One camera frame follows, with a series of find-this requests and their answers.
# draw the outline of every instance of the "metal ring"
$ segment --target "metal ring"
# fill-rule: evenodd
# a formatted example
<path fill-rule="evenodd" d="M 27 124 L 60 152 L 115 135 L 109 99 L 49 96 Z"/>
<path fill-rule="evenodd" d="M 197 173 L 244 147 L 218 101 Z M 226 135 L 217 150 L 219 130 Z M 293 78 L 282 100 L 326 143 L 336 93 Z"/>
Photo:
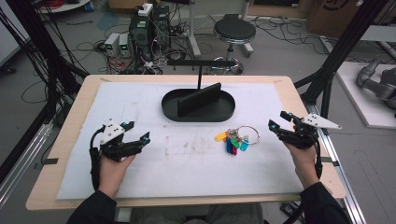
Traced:
<path fill-rule="evenodd" d="M 252 129 L 254 132 L 256 132 L 256 134 L 257 134 L 257 142 L 254 142 L 254 143 L 245 142 L 244 139 L 242 139 L 242 138 L 239 136 L 239 129 L 241 129 L 241 128 L 249 128 L 249 129 Z M 255 128 L 251 127 L 251 126 L 242 125 L 241 127 L 239 127 L 239 128 L 237 129 L 236 132 L 238 133 L 238 136 L 239 136 L 239 138 L 241 139 L 241 141 L 242 141 L 243 143 L 245 143 L 245 144 L 254 145 L 254 144 L 257 144 L 257 143 L 260 142 L 260 134 L 259 134 L 259 132 L 258 132 Z"/>

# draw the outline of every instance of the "yellow key tag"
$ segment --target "yellow key tag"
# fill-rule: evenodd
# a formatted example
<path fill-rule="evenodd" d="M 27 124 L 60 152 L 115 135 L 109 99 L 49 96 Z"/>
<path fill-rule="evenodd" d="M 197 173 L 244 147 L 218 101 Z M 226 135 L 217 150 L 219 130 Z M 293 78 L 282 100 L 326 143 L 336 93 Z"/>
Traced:
<path fill-rule="evenodd" d="M 225 139 L 227 136 L 228 136 L 227 132 L 219 133 L 218 135 L 216 135 L 215 141 L 219 142 L 219 141 Z"/>

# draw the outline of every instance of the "gray robotic arm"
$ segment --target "gray robotic arm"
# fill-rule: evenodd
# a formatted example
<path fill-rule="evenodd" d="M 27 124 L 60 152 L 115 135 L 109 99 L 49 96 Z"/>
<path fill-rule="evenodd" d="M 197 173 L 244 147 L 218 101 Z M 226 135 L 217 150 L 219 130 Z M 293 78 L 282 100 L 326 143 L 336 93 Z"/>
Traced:
<path fill-rule="evenodd" d="M 359 87 L 372 91 L 376 97 L 385 101 L 388 107 L 396 109 L 396 67 L 385 70 L 382 73 L 379 83 L 370 79 L 380 63 L 381 60 L 376 58 L 367 66 L 363 67 L 358 73 L 356 84 Z"/>

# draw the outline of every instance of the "human hand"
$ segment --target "human hand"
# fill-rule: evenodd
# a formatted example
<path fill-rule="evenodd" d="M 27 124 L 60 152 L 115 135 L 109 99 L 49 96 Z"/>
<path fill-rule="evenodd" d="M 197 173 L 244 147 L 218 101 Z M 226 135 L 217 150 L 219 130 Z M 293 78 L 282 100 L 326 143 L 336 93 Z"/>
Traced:
<path fill-rule="evenodd" d="M 114 200 L 119 192 L 126 170 L 134 157 L 135 155 L 129 156 L 123 161 L 113 161 L 106 156 L 102 156 L 99 190 Z"/>
<path fill-rule="evenodd" d="M 315 159 L 317 155 L 315 148 L 312 146 L 310 148 L 300 149 L 289 143 L 284 142 L 284 144 L 290 151 L 294 165 L 296 166 L 295 172 L 303 184 L 304 189 L 318 183 L 319 179 L 315 171 Z"/>

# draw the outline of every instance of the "keychain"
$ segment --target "keychain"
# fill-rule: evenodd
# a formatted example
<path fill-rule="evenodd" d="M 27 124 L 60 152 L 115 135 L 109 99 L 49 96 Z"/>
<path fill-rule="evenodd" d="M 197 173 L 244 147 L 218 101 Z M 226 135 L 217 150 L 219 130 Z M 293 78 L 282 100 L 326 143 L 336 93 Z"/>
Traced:
<path fill-rule="evenodd" d="M 257 141 L 250 143 L 248 134 L 244 135 L 244 137 L 241 138 L 239 135 L 239 131 L 242 128 L 249 128 L 253 130 L 255 134 L 257 134 Z M 246 151 L 249 145 L 257 144 L 260 141 L 260 134 L 255 128 L 251 126 L 243 125 L 237 129 L 229 129 L 226 132 L 219 133 L 218 135 L 215 136 L 215 141 L 225 142 L 227 153 L 236 156 L 238 148 L 241 149 L 241 151 Z"/>

